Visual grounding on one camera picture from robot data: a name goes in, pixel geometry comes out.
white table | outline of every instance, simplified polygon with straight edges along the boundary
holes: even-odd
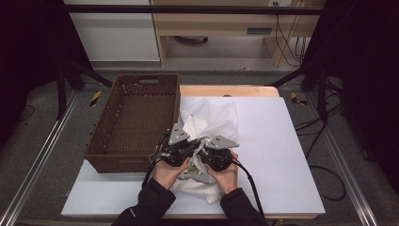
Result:
[[[181,109],[203,97],[182,97]],[[280,97],[206,97],[235,103],[239,160],[251,173],[267,218],[315,218],[325,213],[284,100]],[[75,218],[115,218],[136,205],[144,173],[99,174],[85,161],[62,211]],[[256,202],[245,173],[238,185]],[[175,193],[165,218],[224,217],[219,202],[203,196]]]

wicker basket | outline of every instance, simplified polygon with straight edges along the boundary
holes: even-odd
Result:
[[[179,117],[178,74],[121,74],[85,158],[97,172],[147,171],[149,155]]]

white surface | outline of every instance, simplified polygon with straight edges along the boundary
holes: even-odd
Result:
[[[148,0],[64,0],[70,5],[149,5]],[[90,61],[159,61],[152,16],[71,13]]]
[[[200,97],[182,97],[186,108]],[[325,213],[282,98],[212,97],[212,102],[234,102],[237,109],[237,142],[240,162],[251,173],[267,216],[309,216]],[[85,161],[62,215],[116,217],[136,205],[143,173],[98,174]],[[245,173],[238,185],[256,203]],[[167,215],[223,214],[219,202],[209,205],[203,196],[175,193],[177,199]]]

gray floor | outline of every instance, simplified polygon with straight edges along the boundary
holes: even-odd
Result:
[[[286,65],[279,68],[274,67],[267,52],[259,51],[259,49],[265,49],[262,38],[228,39],[219,37],[210,38],[208,43],[173,39],[168,48],[168,60],[164,68],[153,64],[141,64],[136,68],[141,72],[179,72],[182,75],[182,84],[245,85],[269,84],[294,69]],[[110,64],[106,64],[106,67],[102,67],[103,65],[97,65],[99,66],[98,72],[107,78],[114,79],[117,73],[131,73],[130,67],[134,64],[116,67],[118,71],[109,71]],[[315,96],[313,93],[305,95],[300,92],[298,85],[301,79],[299,77],[279,89],[280,95],[286,101],[294,125],[317,117],[309,105],[300,105],[291,101],[293,91],[299,100],[307,100],[309,96]],[[106,95],[109,92],[108,88],[86,77],[85,80],[87,85],[84,91],[79,93],[76,106],[63,128],[63,132],[57,138],[56,145],[42,169],[40,178],[26,200],[16,225],[23,225],[24,220],[46,220],[47,223],[48,220],[68,221],[67,225],[71,225],[72,221],[111,221],[111,219],[64,218],[60,215],[67,199],[65,192],[73,186],[83,161],[83,152],[94,128],[93,125],[103,110]],[[90,107],[88,105],[96,90],[101,90],[103,94],[99,103]],[[333,96],[329,99],[328,107],[333,107],[338,103],[339,99]],[[16,125],[12,137],[0,152],[1,213],[4,213],[11,203],[56,122],[56,83],[50,83],[32,91],[27,104],[34,106],[35,112],[31,117]],[[29,116],[32,110],[31,106],[27,107],[22,119]],[[330,116],[327,128],[352,170],[378,224],[399,225],[399,198],[378,164],[363,159],[361,144],[346,116],[340,112]],[[319,130],[320,125],[316,123],[313,127],[298,133],[308,134]],[[314,138],[315,135],[299,136],[305,153]],[[309,157],[309,163],[339,172],[323,136],[320,136],[316,142]],[[312,173],[319,191],[324,196],[339,197],[342,194],[343,189],[335,177],[319,169],[312,169]],[[363,225],[353,204],[353,198],[346,195],[340,202],[322,200],[327,211],[325,215],[312,220],[287,220],[287,222],[300,225]],[[44,225],[43,221],[30,221],[30,223],[32,222]]]

